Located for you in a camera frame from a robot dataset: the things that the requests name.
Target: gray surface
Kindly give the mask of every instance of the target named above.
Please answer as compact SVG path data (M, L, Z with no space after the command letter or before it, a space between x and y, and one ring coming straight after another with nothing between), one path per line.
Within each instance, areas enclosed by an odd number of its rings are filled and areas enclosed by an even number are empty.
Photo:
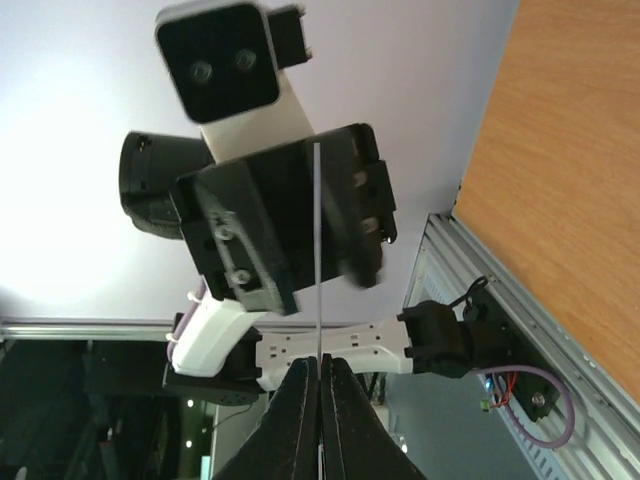
M2 2L0 211L19 228L2 239L0 316L160 319L185 308L197 284L187 249L137 232L117 196L129 130L198 135L153 41L157 12L174 3ZM427 213L453 204L517 1L306 4L314 59L291 81L317 131L371 123L398 204L382 285L323 290L325 320L366 322L398 312ZM311 296L293 321L313 322Z
M404 435L407 455L427 478L537 479L500 417L480 410L477 378L423 374L390 381L391 429Z

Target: white wall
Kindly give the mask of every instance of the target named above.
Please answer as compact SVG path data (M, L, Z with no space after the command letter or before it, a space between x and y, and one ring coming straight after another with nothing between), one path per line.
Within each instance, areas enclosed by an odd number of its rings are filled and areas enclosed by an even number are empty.
M184 308L197 278L186 247L137 232L116 181L129 130L197 136L153 42L170 3L0 6L0 315L151 319ZM325 288L326 320L367 321L401 307L426 215L452 205L517 1L306 3L315 58L290 77L317 131L373 125L399 207L384 283ZM294 320L310 318L308 308Z

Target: wooden tabletop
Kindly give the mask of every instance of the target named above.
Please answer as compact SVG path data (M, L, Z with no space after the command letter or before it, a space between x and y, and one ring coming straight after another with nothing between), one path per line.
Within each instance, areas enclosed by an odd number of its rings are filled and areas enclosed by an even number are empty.
M640 1L521 1L454 212L640 403Z

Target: purple cable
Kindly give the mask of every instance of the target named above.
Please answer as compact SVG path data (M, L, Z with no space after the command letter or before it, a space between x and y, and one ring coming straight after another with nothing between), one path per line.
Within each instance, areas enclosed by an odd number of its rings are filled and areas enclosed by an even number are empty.
M520 423L520 420L518 420L518 417L516 417L515 412L507 403L504 405L504 407L507 409L507 414L509 415L509 418L511 418L511 421L513 421L513 423L515 424L518 431L524 436L524 438L541 448L558 448L566 444L571 438L571 435L573 435L573 431L576 427L576 412L573 407L573 402L571 401L571 392L569 392L569 389L566 387L566 385L562 383L557 377L547 372L546 370L532 367L530 365L505 365L503 367L492 367L483 368L481 370L473 370L471 373L477 375L491 375L494 380L493 383L496 385L498 391L502 395L504 394L504 391L502 389L502 385L500 385L498 378L496 378L496 375L499 373L508 372L531 373L533 375L538 375L539 377L544 378L549 383L551 383L558 390L558 392L560 392L560 395L564 398L564 404L567 407L567 425L564 429L564 432L556 440L546 442L531 435L524 427L524 425Z
M207 284L205 283L204 280L202 280L200 282L200 286L198 287L198 290L196 290L196 298L198 300L202 300L202 297L204 297L204 293L206 291L207 291ZM178 340L182 335L182 332L184 332L184 329L187 328L187 325L189 324L189 321L191 320L191 317L193 317L193 314L195 313L197 308L198 308L198 303L191 302L191 305L189 305L189 310L187 310L187 312L182 316L182 318L178 322L178 325L176 325L176 328L173 331L173 338L175 340ZM173 351L175 350L175 348L176 348L175 342L169 342L169 344L167 345L167 360L169 360L169 362L171 362L171 360L173 359Z

